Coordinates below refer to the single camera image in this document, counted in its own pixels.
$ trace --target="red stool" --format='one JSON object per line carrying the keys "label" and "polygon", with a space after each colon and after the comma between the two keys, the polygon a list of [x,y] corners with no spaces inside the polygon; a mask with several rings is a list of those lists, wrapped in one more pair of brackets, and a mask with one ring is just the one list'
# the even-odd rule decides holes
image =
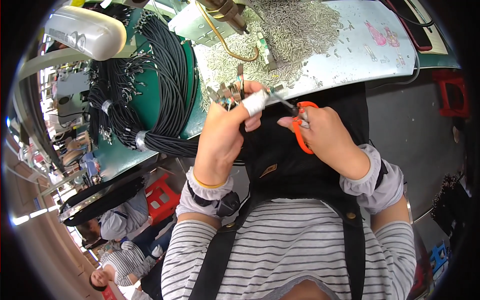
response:
{"label": "red stool", "polygon": [[180,195],[175,194],[165,183],[168,174],[165,173],[160,179],[145,189],[147,197],[148,213],[152,217],[152,225],[167,218],[175,212],[175,208],[180,203]]}
{"label": "red stool", "polygon": [[468,98],[462,75],[450,70],[438,70],[432,72],[432,78],[438,83],[442,93],[443,107],[440,108],[440,115],[469,118]]}

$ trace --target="hair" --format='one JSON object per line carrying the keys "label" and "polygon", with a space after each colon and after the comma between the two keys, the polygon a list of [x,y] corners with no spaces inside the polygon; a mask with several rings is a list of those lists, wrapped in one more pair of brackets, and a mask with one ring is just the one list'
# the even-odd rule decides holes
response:
{"label": "hair", "polygon": [[108,286],[108,285],[106,285],[104,287],[97,287],[96,285],[94,285],[92,283],[92,275],[90,275],[90,277],[88,278],[88,283],[93,287],[94,290],[97,290],[99,292],[103,292],[104,290],[107,289],[107,286]]}
{"label": "hair", "polygon": [[86,240],[87,243],[93,244],[99,238],[99,235],[96,232],[90,230],[90,221],[86,221],[78,226],[76,226],[78,232],[82,235],[82,237]]}

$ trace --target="striped shirt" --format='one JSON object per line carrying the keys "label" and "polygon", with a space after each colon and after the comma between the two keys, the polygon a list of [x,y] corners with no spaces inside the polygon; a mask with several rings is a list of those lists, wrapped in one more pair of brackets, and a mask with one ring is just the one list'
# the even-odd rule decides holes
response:
{"label": "striped shirt", "polygon": [[100,258],[100,262],[102,267],[109,264],[115,269],[115,279],[113,280],[115,284],[128,287],[132,285],[128,275],[138,266],[142,265],[145,256],[140,248],[129,240],[123,242],[122,249],[126,250],[119,250],[112,253],[106,252]]}
{"label": "striped shirt", "polygon": [[[406,299],[416,259],[410,224],[391,222],[365,234],[364,299]],[[162,272],[165,300],[188,299],[216,230],[203,222],[178,223]],[[217,299],[282,298],[303,280],[333,300],[351,299],[341,218],[316,203],[265,203],[237,232]]]}

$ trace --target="scissors handle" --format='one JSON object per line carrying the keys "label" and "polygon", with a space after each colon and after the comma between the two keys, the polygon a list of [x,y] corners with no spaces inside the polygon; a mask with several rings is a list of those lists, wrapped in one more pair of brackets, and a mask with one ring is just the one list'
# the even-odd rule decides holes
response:
{"label": "scissors handle", "polygon": [[302,150],[305,153],[313,154],[313,151],[311,149],[309,149],[308,146],[303,141],[303,137],[302,137],[301,132],[300,132],[301,122],[302,122],[302,120],[300,120],[298,117],[293,118],[292,125],[293,125],[293,131],[295,132],[295,137],[297,138],[297,142],[299,143],[300,148],[302,148]]}
{"label": "scissors handle", "polygon": [[299,108],[299,116],[303,120],[300,119],[298,116],[294,117],[292,125],[293,125],[293,131],[295,132],[295,137],[297,138],[297,142],[299,143],[300,148],[302,148],[302,150],[307,154],[313,154],[313,151],[303,141],[303,137],[302,137],[301,132],[300,132],[300,126],[302,126],[302,123],[304,123],[304,122],[307,123],[307,120],[308,120],[307,113],[304,111],[304,109],[301,109],[301,108],[304,108],[304,107],[307,107],[307,106],[318,108],[318,106],[315,103],[310,102],[310,101],[302,101],[302,102],[297,103],[297,107]]}

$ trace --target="plastic stool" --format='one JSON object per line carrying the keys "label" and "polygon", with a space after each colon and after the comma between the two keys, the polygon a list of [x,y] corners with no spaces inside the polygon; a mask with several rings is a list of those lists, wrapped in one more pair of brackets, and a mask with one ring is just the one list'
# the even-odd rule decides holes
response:
{"label": "plastic stool", "polygon": [[450,70],[438,70],[432,72],[432,79],[438,83],[442,93],[440,115],[469,118],[468,98],[462,75]]}
{"label": "plastic stool", "polygon": [[447,261],[447,249],[445,247],[445,242],[442,242],[440,247],[435,246],[432,249],[432,255],[430,256],[430,265],[432,265],[433,273],[437,272],[438,269]]}
{"label": "plastic stool", "polygon": [[180,195],[175,194],[165,183],[168,174],[165,173],[160,179],[145,189],[145,193],[151,195],[147,197],[148,214],[152,217],[152,225],[167,218],[175,212],[175,208],[180,203]]}

